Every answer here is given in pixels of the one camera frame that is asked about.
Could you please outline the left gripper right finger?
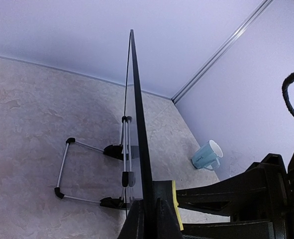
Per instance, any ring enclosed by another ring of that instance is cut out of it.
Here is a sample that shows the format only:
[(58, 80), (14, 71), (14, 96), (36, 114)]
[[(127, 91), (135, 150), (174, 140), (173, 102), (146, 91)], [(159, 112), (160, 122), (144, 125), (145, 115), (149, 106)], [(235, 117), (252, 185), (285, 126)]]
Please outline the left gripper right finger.
[(157, 199), (156, 201), (156, 225), (158, 239), (182, 239), (183, 235), (176, 225), (173, 214), (169, 211), (167, 201)]

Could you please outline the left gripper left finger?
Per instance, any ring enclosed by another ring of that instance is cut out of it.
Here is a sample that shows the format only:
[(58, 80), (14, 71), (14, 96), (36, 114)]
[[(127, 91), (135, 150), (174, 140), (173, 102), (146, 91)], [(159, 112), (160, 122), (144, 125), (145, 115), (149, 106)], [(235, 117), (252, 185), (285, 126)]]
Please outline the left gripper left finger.
[(143, 200), (134, 201), (122, 226), (118, 239), (144, 238), (144, 204)]

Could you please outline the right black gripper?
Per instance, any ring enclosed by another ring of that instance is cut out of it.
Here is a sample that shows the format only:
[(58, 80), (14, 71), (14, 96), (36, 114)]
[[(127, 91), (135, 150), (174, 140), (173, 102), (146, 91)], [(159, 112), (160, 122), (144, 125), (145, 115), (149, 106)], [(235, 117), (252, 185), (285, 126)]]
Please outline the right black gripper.
[(182, 233), (208, 239), (294, 239), (294, 153), (288, 168), (269, 153), (224, 181), (176, 191), (179, 206), (228, 216), (232, 223), (184, 224)]

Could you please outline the yellow black whiteboard eraser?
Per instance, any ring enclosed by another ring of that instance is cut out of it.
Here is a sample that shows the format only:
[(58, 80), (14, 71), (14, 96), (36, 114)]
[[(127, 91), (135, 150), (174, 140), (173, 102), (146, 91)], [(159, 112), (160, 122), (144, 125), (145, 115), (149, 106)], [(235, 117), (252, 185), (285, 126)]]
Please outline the yellow black whiteboard eraser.
[(184, 227), (178, 209), (179, 203), (177, 201), (175, 180), (153, 181), (153, 188), (155, 200), (162, 199), (168, 202), (169, 211), (173, 214), (176, 225), (180, 231), (183, 231)]

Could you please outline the white whiteboard black frame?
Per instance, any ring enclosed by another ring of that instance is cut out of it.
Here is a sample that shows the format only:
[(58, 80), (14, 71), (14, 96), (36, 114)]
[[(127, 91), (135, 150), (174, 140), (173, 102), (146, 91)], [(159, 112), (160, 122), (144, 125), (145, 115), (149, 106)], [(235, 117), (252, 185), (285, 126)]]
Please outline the white whiteboard black frame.
[(142, 203), (143, 238), (156, 237), (155, 200), (142, 101), (134, 30), (130, 30), (124, 116), (126, 117), (126, 169), (129, 171), (127, 199)]

